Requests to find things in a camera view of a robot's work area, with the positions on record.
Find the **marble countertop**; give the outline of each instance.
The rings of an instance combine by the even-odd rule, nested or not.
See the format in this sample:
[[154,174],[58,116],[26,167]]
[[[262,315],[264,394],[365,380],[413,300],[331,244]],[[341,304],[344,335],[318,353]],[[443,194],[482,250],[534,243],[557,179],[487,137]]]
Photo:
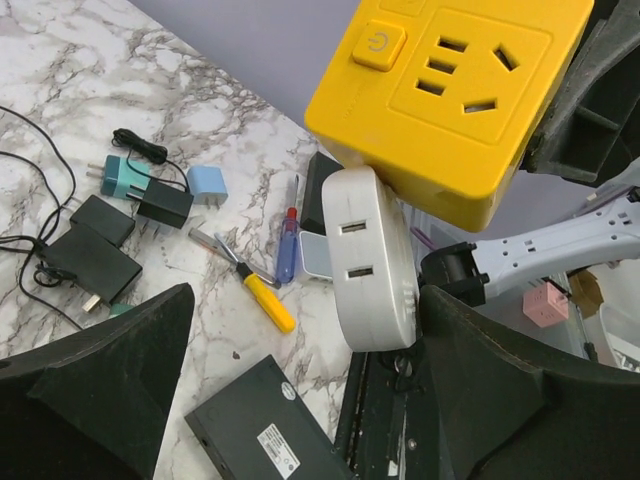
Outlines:
[[[286,187],[294,172],[304,178],[317,149],[312,136],[126,0],[5,0],[0,32],[0,104],[53,137],[75,171],[78,199],[99,192],[99,181],[85,176],[87,165],[122,154],[111,146],[116,128],[166,146],[183,168],[216,165],[224,173],[229,199],[219,209],[195,206],[185,228],[169,236],[138,227],[123,248],[144,267],[124,302],[138,304],[181,282],[190,283],[196,295],[155,478],[217,478],[183,417],[268,354],[332,437],[350,358],[332,288],[294,282],[278,292],[298,321],[296,331],[285,336],[230,265],[186,236],[191,226],[224,232],[243,257],[273,271]],[[50,147],[9,115],[0,117],[0,150],[31,158],[59,196],[68,194],[69,177]],[[1,168],[2,235],[33,235],[54,204],[28,166],[2,157]],[[162,173],[175,178],[170,169]],[[108,200],[126,213],[135,209],[125,200]],[[21,261],[16,254],[0,255],[0,358],[73,333],[55,313],[19,292]],[[106,318],[106,307],[82,314],[89,295],[77,288],[36,289],[31,269],[28,288],[79,323]]]

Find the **label sticker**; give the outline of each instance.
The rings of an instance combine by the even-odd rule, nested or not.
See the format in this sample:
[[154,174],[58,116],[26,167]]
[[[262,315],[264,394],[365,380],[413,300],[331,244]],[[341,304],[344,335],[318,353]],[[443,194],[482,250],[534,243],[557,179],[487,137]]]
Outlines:
[[258,435],[258,441],[283,479],[287,479],[300,466],[300,461],[285,441],[275,424]]
[[293,389],[293,386],[289,382],[282,382],[282,394],[287,400],[296,399],[296,391]]

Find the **white usb adapter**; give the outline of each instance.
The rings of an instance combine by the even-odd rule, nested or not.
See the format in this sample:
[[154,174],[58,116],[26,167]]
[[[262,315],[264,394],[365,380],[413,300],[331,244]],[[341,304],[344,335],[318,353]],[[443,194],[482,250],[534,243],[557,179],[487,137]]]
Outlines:
[[362,166],[325,180],[322,206],[345,340],[356,352],[410,347],[418,282],[395,194]]

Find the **pink plug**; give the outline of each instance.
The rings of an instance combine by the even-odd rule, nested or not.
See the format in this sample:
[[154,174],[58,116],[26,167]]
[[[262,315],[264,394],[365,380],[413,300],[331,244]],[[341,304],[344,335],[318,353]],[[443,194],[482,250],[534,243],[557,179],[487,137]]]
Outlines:
[[545,282],[524,294],[522,311],[539,327],[550,327],[569,318],[569,300],[564,293]]

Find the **blue screwdriver handle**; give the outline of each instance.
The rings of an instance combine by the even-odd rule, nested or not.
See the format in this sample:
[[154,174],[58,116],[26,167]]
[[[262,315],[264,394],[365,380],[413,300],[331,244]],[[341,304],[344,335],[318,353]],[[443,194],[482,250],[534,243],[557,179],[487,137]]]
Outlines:
[[276,280],[282,285],[291,283],[296,273],[298,248],[298,222],[295,218],[285,218],[282,222],[278,260],[276,262]]

